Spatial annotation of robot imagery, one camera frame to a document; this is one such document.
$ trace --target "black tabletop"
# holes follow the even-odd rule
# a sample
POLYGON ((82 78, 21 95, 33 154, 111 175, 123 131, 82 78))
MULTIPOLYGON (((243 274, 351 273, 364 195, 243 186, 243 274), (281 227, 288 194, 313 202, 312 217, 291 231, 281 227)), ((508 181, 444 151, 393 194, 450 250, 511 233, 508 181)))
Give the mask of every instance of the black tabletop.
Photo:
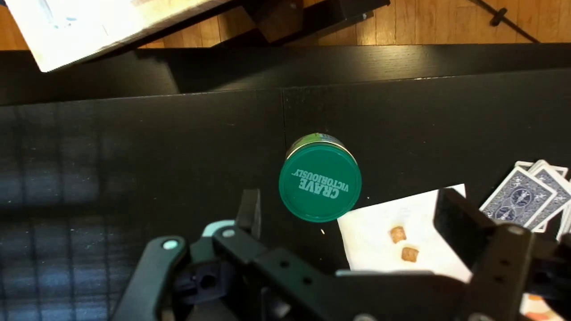
POLYGON ((357 207, 465 183, 480 204, 515 161, 571 166, 570 69, 0 107, 4 320, 103 320, 144 244, 231 219, 262 192, 262 241, 347 267, 336 222, 288 213, 287 147, 339 138, 357 207))

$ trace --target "hardwood floor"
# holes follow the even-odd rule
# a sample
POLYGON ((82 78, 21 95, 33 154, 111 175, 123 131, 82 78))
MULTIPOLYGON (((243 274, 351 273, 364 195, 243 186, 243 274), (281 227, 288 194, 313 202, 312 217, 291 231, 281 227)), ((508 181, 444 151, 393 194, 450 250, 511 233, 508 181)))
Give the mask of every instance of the hardwood floor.
MULTIPOLYGON (((316 0, 303 0, 305 6, 316 0)), ((488 0, 508 8, 507 16, 541 42, 571 42, 571 0, 488 0)), ((292 46, 423 45, 432 43, 527 42, 507 26, 489 25, 491 15, 469 0, 392 0, 375 16, 334 33, 319 33, 292 46)), ((145 48, 211 47, 254 28, 236 8, 202 21, 145 48)), ((0 7, 0 50, 26 50, 26 42, 5 7, 0 7)))

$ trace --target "green can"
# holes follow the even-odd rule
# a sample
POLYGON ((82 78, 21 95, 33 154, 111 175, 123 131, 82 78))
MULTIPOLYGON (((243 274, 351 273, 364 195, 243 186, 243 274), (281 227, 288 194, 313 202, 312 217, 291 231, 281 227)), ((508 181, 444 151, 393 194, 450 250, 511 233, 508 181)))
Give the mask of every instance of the green can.
POLYGON ((290 212, 310 222, 329 222, 350 211, 361 193, 355 158, 335 137, 314 133, 287 152, 279 190, 290 212))

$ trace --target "white napkin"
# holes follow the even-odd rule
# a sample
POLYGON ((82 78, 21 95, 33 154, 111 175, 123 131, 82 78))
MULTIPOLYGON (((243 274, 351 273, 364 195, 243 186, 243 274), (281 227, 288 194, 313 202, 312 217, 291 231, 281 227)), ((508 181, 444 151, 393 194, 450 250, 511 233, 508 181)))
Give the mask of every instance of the white napkin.
MULTIPOLYGON (((452 186, 463 196, 464 184, 452 186)), ((352 271, 432 271, 468 282, 472 273, 432 223, 438 190, 353 210, 337 221, 352 271), (402 226, 406 240, 394 244, 390 231, 402 226), (419 251, 415 263, 401 259, 403 247, 419 251)))

